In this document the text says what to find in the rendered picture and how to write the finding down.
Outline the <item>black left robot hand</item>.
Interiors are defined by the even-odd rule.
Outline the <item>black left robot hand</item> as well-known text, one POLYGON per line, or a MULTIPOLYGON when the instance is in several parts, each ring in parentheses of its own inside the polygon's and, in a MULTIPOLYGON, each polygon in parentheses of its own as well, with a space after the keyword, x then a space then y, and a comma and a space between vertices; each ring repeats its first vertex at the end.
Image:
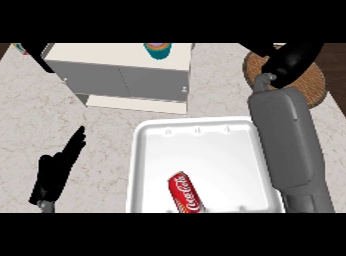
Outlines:
POLYGON ((54 202, 59 199, 72 165, 85 146, 84 139, 84 127, 79 127, 63 149, 53 156, 42 155, 39 157, 36 180, 28 199, 32 205, 39 201, 54 202))

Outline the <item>red soda can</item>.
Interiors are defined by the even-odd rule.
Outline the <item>red soda can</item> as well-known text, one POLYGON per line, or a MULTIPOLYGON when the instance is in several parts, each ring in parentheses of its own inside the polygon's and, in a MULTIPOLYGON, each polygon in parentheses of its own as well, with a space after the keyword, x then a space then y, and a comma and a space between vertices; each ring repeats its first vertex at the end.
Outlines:
POLYGON ((168 191, 180 213, 202 213, 205 211, 189 176, 177 172, 168 179, 168 191))

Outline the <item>cupcake with teal wrapper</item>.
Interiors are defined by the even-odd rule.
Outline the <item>cupcake with teal wrapper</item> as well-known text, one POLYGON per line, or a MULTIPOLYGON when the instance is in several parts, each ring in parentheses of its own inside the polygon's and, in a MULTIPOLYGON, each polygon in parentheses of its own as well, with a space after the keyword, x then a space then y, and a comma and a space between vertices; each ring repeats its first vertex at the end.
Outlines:
POLYGON ((169 54, 169 43, 144 43, 143 47, 149 56, 156 60, 162 60, 169 54))

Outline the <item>small multicoloured object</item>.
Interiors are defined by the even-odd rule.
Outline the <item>small multicoloured object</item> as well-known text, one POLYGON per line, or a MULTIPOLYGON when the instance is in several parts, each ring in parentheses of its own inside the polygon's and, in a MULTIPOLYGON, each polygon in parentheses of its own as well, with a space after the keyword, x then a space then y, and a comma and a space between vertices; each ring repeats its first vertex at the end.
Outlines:
POLYGON ((19 51, 19 53, 22 55, 28 55, 28 51, 25 50, 25 48, 22 47, 20 43, 11 43, 13 47, 16 48, 16 50, 19 51))

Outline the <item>round brown wicker mat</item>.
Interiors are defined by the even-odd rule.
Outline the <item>round brown wicker mat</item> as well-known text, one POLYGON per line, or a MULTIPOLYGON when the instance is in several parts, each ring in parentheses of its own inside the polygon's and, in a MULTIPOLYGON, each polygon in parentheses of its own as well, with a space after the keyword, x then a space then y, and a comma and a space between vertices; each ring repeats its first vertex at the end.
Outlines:
MULTIPOLYGON (((268 57, 259 57, 254 52, 248 52, 242 63, 242 72, 245 81, 252 92, 277 90, 271 86, 276 76, 261 72, 261 67, 268 57)), ((324 75, 317 64, 313 62, 302 75, 296 80, 280 89, 295 88, 304 95, 305 103, 310 108, 316 107, 326 96, 324 75)))

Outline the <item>white grey tiered shelf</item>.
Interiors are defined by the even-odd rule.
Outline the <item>white grey tiered shelf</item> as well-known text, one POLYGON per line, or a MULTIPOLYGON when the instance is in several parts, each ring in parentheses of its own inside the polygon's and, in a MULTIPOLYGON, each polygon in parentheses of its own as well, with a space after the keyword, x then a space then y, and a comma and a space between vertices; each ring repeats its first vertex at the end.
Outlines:
POLYGON ((191 48, 156 60, 140 43, 50 43, 41 56, 84 105, 184 114, 191 48))

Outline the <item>black slanted bar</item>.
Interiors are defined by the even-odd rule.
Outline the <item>black slanted bar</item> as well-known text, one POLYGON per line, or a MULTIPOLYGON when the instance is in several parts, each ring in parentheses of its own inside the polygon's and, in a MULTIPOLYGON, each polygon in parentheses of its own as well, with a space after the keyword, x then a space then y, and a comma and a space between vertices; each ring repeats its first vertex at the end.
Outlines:
POLYGON ((41 52, 42 52, 47 44, 45 43, 35 43, 35 42, 22 42, 20 45, 22 45, 25 51, 28 52, 28 55, 32 57, 32 59, 38 63, 38 65, 42 68, 42 70, 47 73, 51 73, 53 70, 48 67, 48 65, 44 62, 42 57, 41 57, 41 52))

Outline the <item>white foam tray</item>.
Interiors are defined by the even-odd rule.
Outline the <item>white foam tray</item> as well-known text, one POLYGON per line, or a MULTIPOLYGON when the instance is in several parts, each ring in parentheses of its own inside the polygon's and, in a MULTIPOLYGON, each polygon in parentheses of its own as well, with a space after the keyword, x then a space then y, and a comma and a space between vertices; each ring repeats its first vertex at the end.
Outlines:
POLYGON ((251 119, 149 120, 132 133, 125 211, 174 213, 168 179, 184 173, 205 211, 280 213, 251 119))

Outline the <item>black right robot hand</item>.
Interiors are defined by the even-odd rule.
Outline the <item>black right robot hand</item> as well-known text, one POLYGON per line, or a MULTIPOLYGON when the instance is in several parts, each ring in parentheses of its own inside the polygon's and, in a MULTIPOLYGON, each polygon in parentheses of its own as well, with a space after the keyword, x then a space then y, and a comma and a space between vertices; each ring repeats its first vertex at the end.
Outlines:
POLYGON ((240 45, 259 57, 268 57, 261 72, 276 76, 271 86, 277 89, 289 85, 302 75, 323 47, 318 42, 289 42, 279 49, 271 43, 240 42, 240 45))

